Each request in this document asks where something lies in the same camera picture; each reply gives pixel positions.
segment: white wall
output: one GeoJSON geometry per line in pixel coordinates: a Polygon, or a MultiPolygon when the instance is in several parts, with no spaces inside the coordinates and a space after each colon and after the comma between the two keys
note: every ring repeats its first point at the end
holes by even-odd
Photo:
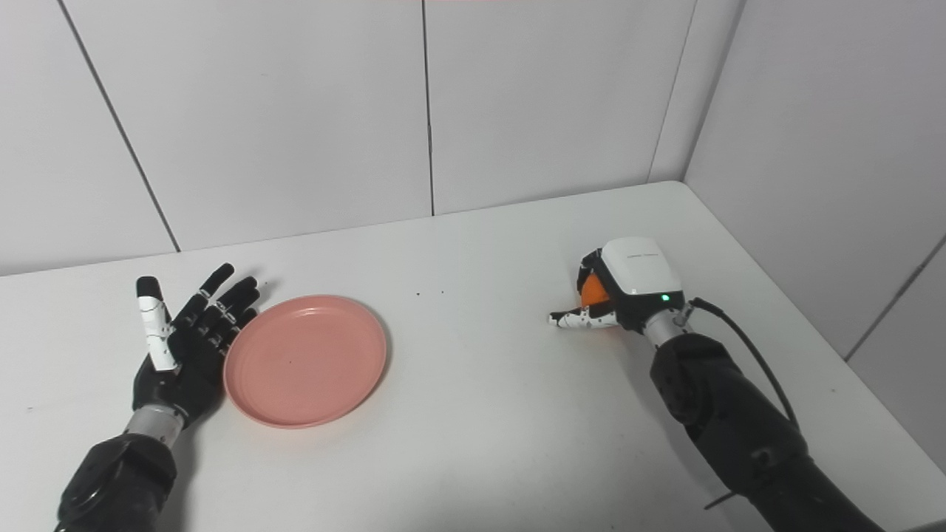
{"type": "Polygon", "coordinates": [[[183,249],[429,215],[420,3],[66,5],[183,249]]]}
{"type": "Polygon", "coordinates": [[[171,251],[56,2],[0,2],[0,275],[171,251]]]}
{"type": "Polygon", "coordinates": [[[428,3],[437,212],[646,182],[694,2],[428,3]]]}
{"type": "Polygon", "coordinates": [[[850,360],[850,365],[917,443],[946,471],[946,252],[916,282],[850,360]]]}
{"type": "MultiPolygon", "coordinates": [[[[678,179],[738,2],[64,0],[185,250],[678,179]]],[[[48,79],[0,88],[2,129],[53,154],[6,145],[0,275],[170,251],[65,17],[20,4],[0,24],[36,19],[60,55],[34,64],[44,37],[8,36],[48,79]],[[18,135],[39,121],[14,102],[50,91],[56,142],[18,135]]]]}
{"type": "Polygon", "coordinates": [[[939,0],[748,1],[687,172],[842,355],[946,233],[944,27],[939,0]]]}

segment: white fingertip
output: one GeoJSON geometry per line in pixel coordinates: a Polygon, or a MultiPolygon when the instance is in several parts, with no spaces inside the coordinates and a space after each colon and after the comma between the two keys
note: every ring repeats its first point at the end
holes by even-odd
{"type": "Polygon", "coordinates": [[[145,324],[148,355],[155,371],[177,369],[177,362],[167,346],[167,337],[170,336],[172,328],[167,321],[165,302],[149,295],[139,296],[138,309],[141,311],[141,321],[145,324]]]}
{"type": "Polygon", "coordinates": [[[614,312],[603,316],[591,317],[588,307],[566,312],[558,319],[549,316],[549,323],[560,328],[607,328],[618,325],[618,318],[614,312]]]}

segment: white table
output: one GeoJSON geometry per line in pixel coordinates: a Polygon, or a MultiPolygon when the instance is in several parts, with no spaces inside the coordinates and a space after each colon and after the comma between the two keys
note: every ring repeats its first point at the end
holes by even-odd
{"type": "MultiPolygon", "coordinates": [[[[268,281],[264,307],[307,293],[368,305],[390,366],[322,427],[274,430],[225,402],[175,448],[164,530],[764,530],[744,501],[701,509],[725,490],[666,414],[644,342],[546,324],[575,304],[578,260],[631,235],[656,238],[687,294],[743,325],[857,505],[891,532],[946,517],[946,476],[690,190],[666,183],[0,278],[0,523],[52,529],[82,456],[127,421],[144,354],[135,278],[159,276],[176,310],[231,261],[268,281]]],[[[693,323],[770,391],[725,325],[693,323]]]]}

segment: orange ball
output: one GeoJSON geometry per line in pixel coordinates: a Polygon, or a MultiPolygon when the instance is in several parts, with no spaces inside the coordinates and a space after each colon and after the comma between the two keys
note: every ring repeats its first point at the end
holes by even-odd
{"type": "Polygon", "coordinates": [[[585,280],[585,284],[582,285],[582,307],[607,300],[607,292],[604,291],[601,279],[598,278],[597,274],[589,275],[588,279],[585,280]]]}

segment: robotic hand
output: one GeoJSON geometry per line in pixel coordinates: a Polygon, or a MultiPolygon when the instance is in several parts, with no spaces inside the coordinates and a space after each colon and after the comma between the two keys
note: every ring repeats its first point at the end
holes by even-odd
{"type": "Polygon", "coordinates": [[[657,352],[651,380],[720,480],[728,496],[745,496],[776,532],[882,532],[808,454],[808,444],[778,381],[759,350],[724,312],[687,302],[679,277],[652,239],[608,242],[582,260],[582,307],[553,312],[561,328],[620,325],[643,334],[657,352]],[[694,308],[726,321],[772,382],[783,415],[740,371],[726,348],[692,332],[694,308]]]}
{"type": "Polygon", "coordinates": [[[246,277],[210,304],[234,273],[220,266],[171,321],[154,277],[138,279],[149,355],[132,387],[125,431],[94,446],[62,493],[57,532],[149,532],[177,471],[171,447],[220,397],[224,356],[256,316],[256,279],[246,277]]]}

